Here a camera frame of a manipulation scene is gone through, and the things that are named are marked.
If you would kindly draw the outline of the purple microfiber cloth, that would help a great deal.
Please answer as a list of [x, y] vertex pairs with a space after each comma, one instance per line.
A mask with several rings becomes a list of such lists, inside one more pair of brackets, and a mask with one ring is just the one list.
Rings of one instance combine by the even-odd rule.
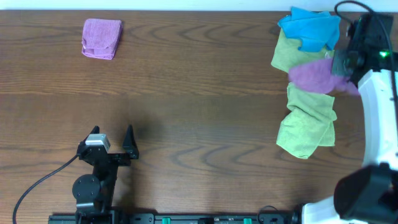
[[327, 94], [336, 90], [359, 96], [357, 87], [348, 77], [332, 73], [332, 62], [331, 58], [326, 58], [292, 67], [288, 74], [289, 81], [312, 93]]

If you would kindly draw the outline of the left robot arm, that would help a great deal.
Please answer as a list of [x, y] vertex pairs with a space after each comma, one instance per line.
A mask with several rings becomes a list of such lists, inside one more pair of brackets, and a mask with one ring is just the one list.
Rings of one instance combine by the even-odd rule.
[[77, 178], [72, 187], [76, 199], [77, 223], [127, 223], [122, 211], [112, 207], [114, 188], [119, 167], [129, 167], [139, 158], [133, 127], [127, 127], [122, 143], [124, 152], [110, 153], [107, 135], [95, 126], [79, 143], [76, 155], [79, 160], [93, 166], [91, 174]]

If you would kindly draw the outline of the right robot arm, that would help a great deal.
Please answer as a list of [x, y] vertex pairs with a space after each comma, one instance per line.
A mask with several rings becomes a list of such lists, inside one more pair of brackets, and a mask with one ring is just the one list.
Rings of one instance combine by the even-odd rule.
[[348, 29], [349, 44], [335, 53], [333, 78], [354, 84], [363, 102], [363, 166], [342, 178], [334, 194], [296, 211], [293, 223], [397, 223], [397, 53], [393, 17], [374, 11]]

